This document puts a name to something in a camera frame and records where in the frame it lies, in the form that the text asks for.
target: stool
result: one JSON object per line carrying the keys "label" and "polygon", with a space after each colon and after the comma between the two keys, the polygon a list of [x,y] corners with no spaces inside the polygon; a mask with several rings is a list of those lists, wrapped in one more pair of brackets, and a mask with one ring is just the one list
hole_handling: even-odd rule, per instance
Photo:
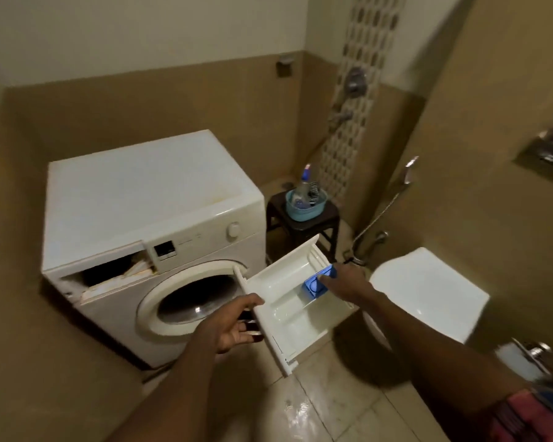
{"label": "stool", "polygon": [[[320,246],[320,250],[325,254],[330,262],[335,262],[336,245],[338,245],[338,230],[340,225],[340,214],[338,212],[338,208],[330,200],[328,200],[322,214],[306,222],[296,222],[289,217],[285,209],[285,204],[287,202],[287,199],[285,198],[286,195],[287,192],[281,192],[273,195],[268,201],[268,205],[266,205],[266,232],[282,227],[291,238],[295,246],[301,245],[319,233],[324,236],[328,242],[330,242],[329,251],[325,250],[321,244],[318,244],[318,246]],[[275,224],[273,224],[273,217],[277,220]],[[325,234],[324,231],[327,229],[332,230],[331,237],[328,237]]]}

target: person's right arm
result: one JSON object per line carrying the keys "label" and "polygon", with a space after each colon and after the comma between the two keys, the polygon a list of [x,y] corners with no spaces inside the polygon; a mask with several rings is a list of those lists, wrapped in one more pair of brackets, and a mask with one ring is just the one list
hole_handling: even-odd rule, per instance
{"label": "person's right arm", "polygon": [[496,359],[445,336],[396,306],[364,278],[361,268],[334,264],[337,277],[320,276],[336,296],[365,310],[394,352],[427,389],[467,417],[482,411],[528,382]]}

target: washing machine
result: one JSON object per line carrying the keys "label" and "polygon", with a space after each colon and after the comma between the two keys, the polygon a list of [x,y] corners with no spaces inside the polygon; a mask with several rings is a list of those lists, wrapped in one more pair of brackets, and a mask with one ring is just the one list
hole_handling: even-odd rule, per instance
{"label": "washing machine", "polygon": [[304,280],[329,262],[318,236],[265,267],[264,197],[208,130],[50,163],[42,272],[88,319],[155,368],[197,325],[251,292],[275,361],[354,311]]}

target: mosaic tile strip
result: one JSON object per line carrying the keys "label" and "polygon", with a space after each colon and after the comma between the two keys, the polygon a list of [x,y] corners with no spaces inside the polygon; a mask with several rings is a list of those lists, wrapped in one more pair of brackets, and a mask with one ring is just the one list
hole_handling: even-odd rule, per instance
{"label": "mosaic tile strip", "polygon": [[353,66],[360,66],[365,70],[369,89],[362,98],[346,100],[343,111],[351,110],[353,119],[339,127],[321,152],[318,179],[338,206],[344,203],[367,119],[377,97],[381,70],[393,44],[394,32],[405,1],[353,0],[332,104],[341,98],[344,78]]}

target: hand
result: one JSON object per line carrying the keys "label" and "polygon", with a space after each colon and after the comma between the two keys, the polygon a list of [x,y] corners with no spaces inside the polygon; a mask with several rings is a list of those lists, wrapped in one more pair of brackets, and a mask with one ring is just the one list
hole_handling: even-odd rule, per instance
{"label": "hand", "polygon": [[260,341],[262,337],[248,334],[248,331],[259,330],[255,323],[246,323],[241,319],[246,315],[245,309],[252,309],[256,305],[264,304],[264,300],[256,293],[250,293],[243,297],[236,297],[229,303],[223,304],[215,312],[211,313],[197,329],[209,330],[217,340],[217,353],[222,354],[237,344]]}
{"label": "hand", "polygon": [[359,307],[364,306],[366,300],[375,297],[376,290],[365,279],[360,267],[353,263],[335,263],[334,268],[336,269],[336,277],[324,274],[319,277],[320,282],[334,295]]}

